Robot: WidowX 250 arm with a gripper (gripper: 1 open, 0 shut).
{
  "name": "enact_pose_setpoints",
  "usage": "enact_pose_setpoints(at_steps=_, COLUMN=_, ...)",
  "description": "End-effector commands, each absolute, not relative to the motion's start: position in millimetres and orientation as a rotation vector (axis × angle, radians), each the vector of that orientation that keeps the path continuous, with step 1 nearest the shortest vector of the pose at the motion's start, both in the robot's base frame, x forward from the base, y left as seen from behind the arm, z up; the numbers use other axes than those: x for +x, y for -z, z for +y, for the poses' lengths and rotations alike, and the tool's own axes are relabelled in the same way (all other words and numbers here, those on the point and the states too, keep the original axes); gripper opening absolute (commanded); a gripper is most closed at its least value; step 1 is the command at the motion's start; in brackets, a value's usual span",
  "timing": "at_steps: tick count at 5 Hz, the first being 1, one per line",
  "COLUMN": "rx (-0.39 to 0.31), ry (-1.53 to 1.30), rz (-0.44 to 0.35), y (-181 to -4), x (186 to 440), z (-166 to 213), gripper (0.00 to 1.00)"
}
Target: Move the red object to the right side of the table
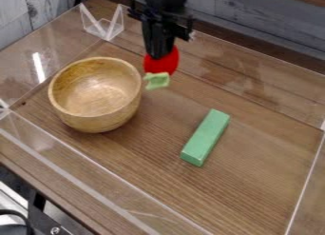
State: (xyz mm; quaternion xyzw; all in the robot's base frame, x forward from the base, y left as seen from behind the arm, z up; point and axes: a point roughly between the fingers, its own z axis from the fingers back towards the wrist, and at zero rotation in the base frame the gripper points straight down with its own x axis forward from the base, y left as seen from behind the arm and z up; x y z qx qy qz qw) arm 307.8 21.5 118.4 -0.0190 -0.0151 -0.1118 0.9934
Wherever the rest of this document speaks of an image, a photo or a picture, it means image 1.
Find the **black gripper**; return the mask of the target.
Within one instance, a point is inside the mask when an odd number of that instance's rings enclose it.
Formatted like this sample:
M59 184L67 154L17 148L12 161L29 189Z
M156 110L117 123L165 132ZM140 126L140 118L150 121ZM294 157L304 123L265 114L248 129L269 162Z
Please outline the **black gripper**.
M194 18L185 4L186 0L129 0L128 16L141 22L146 53L153 59L154 41L161 40L164 57L173 50L176 38L190 40Z

